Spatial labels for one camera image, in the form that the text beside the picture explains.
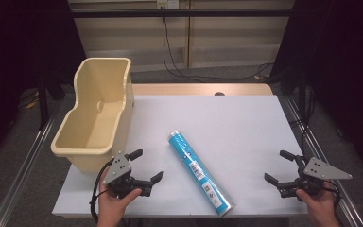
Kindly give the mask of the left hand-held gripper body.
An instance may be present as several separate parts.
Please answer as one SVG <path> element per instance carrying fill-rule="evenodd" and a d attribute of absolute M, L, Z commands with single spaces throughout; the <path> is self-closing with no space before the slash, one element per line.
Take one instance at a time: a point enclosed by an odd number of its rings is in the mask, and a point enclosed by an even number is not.
<path fill-rule="evenodd" d="M 152 182 L 136 180 L 132 177 L 132 167 L 130 161 L 125 158 L 125 155 L 126 154 L 119 152 L 114 156 L 103 183 L 119 199 L 123 199 L 131 191 L 137 188 L 142 190 L 142 197 L 149 197 L 151 194 Z"/>

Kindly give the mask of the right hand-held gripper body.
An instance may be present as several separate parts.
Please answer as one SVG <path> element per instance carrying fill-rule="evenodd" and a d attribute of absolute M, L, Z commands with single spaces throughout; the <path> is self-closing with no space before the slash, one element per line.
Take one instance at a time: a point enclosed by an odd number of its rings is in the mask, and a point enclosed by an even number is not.
<path fill-rule="evenodd" d="M 277 189 L 282 198 L 296 197 L 296 190 L 302 189 L 310 196 L 318 195 L 326 180 L 349 180 L 353 175 L 320 159 L 312 157 L 308 161 L 303 156 L 295 155 L 293 161 L 298 166 L 299 177 L 293 182 L 278 183 Z"/>

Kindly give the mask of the blue roll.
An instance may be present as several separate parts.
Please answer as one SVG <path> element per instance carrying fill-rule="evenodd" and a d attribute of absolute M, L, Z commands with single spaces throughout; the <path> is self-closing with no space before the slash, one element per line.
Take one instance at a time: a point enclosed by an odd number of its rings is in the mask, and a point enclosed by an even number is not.
<path fill-rule="evenodd" d="M 235 207 L 232 197 L 201 161 L 183 134 L 180 131 L 172 131 L 168 136 L 168 143 L 212 204 L 217 215 L 224 217 L 229 213 Z"/>

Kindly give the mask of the cream plastic bin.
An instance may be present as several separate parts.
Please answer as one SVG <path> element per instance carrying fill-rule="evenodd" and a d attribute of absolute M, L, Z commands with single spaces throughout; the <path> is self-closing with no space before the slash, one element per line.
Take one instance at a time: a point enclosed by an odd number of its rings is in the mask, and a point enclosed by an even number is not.
<path fill-rule="evenodd" d="M 83 172 L 97 172 L 124 151 L 134 95 L 127 58 L 88 58 L 74 76 L 75 104 L 56 133 L 51 150 Z"/>

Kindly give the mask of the person's right hand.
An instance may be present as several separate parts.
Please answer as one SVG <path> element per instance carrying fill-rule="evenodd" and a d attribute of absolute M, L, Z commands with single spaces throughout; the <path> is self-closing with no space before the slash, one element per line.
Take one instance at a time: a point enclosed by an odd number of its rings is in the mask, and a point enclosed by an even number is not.
<path fill-rule="evenodd" d="M 314 227 L 340 227 L 335 215 L 334 197 L 331 192 L 321 191 L 317 197 L 311 197 L 302 189 L 298 189 L 296 194 L 306 204 Z"/>

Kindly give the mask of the person's left hand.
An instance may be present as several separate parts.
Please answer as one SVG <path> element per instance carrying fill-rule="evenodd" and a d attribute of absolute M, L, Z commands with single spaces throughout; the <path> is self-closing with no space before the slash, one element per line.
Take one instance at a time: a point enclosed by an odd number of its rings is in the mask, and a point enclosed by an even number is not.
<path fill-rule="evenodd" d="M 107 190 L 107 186 L 103 183 L 107 172 L 108 169 L 106 168 L 99 181 L 98 222 L 96 227 L 117 227 L 125 214 L 127 206 L 142 193 L 142 190 L 137 188 L 123 199 L 118 199 Z"/>

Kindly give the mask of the white table mat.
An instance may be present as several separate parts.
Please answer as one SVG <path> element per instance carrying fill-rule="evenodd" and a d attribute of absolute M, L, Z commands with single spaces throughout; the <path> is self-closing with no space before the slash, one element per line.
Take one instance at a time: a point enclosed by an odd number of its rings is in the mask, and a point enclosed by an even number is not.
<path fill-rule="evenodd" d="M 300 153 L 276 96 L 137 96 L 128 152 L 143 150 L 132 161 L 132 175 L 162 180 L 148 197 L 127 208 L 129 218 L 213 218 L 216 211 L 168 143 L 180 131 L 216 181 L 232 197 L 231 218 L 288 217 L 306 212 L 295 198 L 283 199 L 265 174 L 281 182 L 297 176 L 281 150 Z"/>

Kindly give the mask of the wooden table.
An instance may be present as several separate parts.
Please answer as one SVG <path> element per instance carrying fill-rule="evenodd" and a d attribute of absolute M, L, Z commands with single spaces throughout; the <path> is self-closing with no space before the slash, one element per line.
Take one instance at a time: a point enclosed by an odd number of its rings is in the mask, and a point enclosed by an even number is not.
<path fill-rule="evenodd" d="M 137 96 L 272 96 L 264 83 L 149 83 L 133 84 Z"/>

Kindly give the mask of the black curtain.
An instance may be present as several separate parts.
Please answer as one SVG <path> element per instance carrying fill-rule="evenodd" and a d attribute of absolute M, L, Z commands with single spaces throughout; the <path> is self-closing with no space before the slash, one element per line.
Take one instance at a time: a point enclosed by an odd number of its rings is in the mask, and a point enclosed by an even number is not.
<path fill-rule="evenodd" d="M 0 142 L 25 89 L 62 98 L 84 59 L 68 0 L 0 0 Z"/>
<path fill-rule="evenodd" d="M 363 0 L 294 0 L 270 78 L 304 80 L 363 160 Z"/>

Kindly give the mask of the aluminium frame rail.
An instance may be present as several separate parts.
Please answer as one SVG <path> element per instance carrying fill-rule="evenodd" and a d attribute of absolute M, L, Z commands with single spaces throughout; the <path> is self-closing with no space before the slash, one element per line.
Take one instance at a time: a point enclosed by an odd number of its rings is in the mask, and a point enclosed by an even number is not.
<path fill-rule="evenodd" d="M 329 163 L 326 155 L 324 154 L 319 142 L 317 141 L 314 133 L 311 131 L 310 127 L 303 123 L 302 118 L 299 114 L 298 104 L 292 97 L 287 97 L 285 99 L 285 105 L 288 107 L 289 112 L 293 117 L 293 126 L 300 130 L 300 147 L 302 153 L 306 154 L 306 149 L 308 148 L 312 156 L 321 159 L 325 163 Z M 344 214 L 345 219 L 348 221 L 345 227 L 363 227 L 363 219 L 358 213 L 353 200 L 349 196 L 347 190 L 344 188 L 341 180 L 332 180 L 340 192 L 341 200 L 339 202 L 339 207 Z"/>
<path fill-rule="evenodd" d="M 62 100 L 47 98 L 49 119 L 40 130 L 40 103 L 22 106 L 9 133 L 0 144 L 0 227 L 5 227 L 23 191 L 32 166 L 50 133 Z"/>

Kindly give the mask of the black stand post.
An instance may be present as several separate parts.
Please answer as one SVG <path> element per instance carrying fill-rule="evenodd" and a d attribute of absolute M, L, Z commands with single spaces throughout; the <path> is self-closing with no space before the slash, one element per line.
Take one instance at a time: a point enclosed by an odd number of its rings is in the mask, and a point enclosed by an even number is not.
<path fill-rule="evenodd" d="M 45 87 L 43 76 L 39 77 L 38 93 L 39 93 L 40 119 L 41 119 L 40 130 L 42 130 L 45 127 L 45 125 L 47 124 L 47 121 L 49 119 L 46 87 Z"/>

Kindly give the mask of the white wall socket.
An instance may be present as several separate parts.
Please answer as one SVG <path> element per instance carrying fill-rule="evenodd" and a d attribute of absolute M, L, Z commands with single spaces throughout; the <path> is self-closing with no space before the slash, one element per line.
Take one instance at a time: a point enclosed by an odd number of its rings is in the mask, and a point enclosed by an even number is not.
<path fill-rule="evenodd" d="M 179 7 L 179 0 L 157 0 L 158 9 L 178 9 Z"/>

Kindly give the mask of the black horizontal frame bar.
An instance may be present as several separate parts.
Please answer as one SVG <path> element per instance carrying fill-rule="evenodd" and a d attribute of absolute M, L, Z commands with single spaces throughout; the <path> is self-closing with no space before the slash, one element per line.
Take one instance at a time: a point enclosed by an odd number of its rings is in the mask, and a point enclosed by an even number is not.
<path fill-rule="evenodd" d="M 287 17 L 292 9 L 72 9 L 75 18 L 127 17 Z"/>

